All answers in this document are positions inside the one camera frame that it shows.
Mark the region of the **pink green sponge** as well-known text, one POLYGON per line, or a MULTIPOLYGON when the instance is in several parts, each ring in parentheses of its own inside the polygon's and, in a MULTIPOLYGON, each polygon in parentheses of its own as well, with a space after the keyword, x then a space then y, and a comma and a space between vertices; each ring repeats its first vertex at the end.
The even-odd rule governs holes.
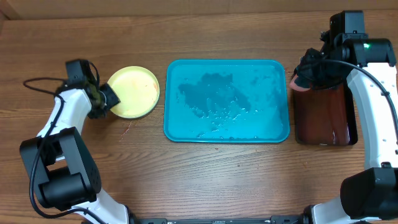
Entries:
POLYGON ((289 87, 295 91, 309 91, 311 89, 310 82, 305 78, 294 75, 289 83, 289 87))

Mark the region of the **yellow plate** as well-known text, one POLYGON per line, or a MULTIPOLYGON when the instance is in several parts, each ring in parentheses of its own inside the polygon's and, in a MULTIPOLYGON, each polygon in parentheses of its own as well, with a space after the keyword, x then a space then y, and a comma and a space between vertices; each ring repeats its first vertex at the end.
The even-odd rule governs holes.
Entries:
POLYGON ((120 100, 111 111, 122 118, 145 116, 154 109, 160 97, 156 76, 144 67, 124 67, 115 72, 107 84, 120 100))

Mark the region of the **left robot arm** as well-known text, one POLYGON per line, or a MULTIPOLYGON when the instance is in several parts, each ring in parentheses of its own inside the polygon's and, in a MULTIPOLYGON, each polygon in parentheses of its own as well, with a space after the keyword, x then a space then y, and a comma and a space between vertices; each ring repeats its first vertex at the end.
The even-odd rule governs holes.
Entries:
POLYGON ((67 62, 68 78, 52 96, 53 111, 35 138, 20 146, 29 175, 29 198, 41 217, 69 214, 87 223, 139 223, 130 209, 102 188, 98 167, 81 137, 86 118, 104 118, 120 100, 92 62, 67 62))

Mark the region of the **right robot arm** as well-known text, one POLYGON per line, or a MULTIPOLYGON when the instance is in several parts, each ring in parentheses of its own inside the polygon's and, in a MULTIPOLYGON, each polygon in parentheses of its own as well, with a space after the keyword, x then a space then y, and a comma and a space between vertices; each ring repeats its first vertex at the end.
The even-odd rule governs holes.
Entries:
POLYGON ((321 50, 308 49, 290 82, 297 91, 346 83, 364 138, 364 170, 345 179, 337 198, 307 207, 302 223, 368 223, 397 218, 396 56, 391 41, 372 39, 362 11, 330 18, 321 50))

